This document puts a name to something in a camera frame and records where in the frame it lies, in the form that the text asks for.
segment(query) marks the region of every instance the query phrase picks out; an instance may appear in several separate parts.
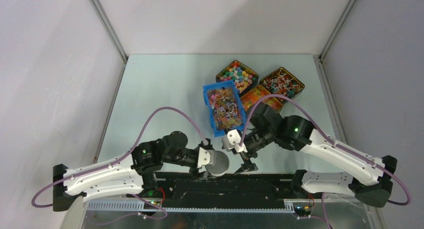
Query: white wall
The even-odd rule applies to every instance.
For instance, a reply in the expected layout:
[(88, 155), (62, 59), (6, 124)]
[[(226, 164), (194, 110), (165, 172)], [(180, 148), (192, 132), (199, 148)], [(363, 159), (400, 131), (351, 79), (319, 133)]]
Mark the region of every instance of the white wall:
[(0, 228), (56, 229), (31, 198), (93, 162), (122, 62), (88, 0), (0, 0), (0, 24)]
[[(423, 1), (358, 0), (324, 61), (350, 144), (396, 157), (412, 193), (383, 208), (390, 229), (424, 224)], [(397, 184), (392, 199), (406, 200)]]
[(129, 54), (319, 54), (348, 0), (100, 0)]

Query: table surface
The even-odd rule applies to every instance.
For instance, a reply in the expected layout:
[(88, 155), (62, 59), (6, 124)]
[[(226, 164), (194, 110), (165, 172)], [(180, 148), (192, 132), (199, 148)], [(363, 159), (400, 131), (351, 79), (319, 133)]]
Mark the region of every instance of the table surface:
[[(215, 76), (233, 60), (238, 60), (262, 79), (279, 67), (286, 68), (305, 84), (295, 100), (314, 118), (329, 135), (334, 136), (314, 58), (310, 54), (181, 54), (130, 55), (113, 111), (107, 126), (98, 162), (119, 156), (134, 144), (146, 119), (159, 107), (170, 106), (185, 112), (211, 138), (216, 150), (221, 150), (221, 138), (214, 138), (209, 112), (203, 98), (203, 85), (215, 83)], [(282, 116), (302, 113), (287, 104)], [(201, 141), (195, 128), (173, 111), (160, 111), (148, 124), (140, 142), (162, 138), (173, 131), (188, 137), (187, 148), (195, 148)], [(239, 155), (227, 152), (234, 173), (241, 165)], [(259, 168), (251, 173), (294, 173), (298, 169), (314, 172), (341, 172), (332, 164), (297, 151), (288, 151), (272, 143), (252, 159)], [(188, 167), (164, 164), (162, 171), (188, 172)]]

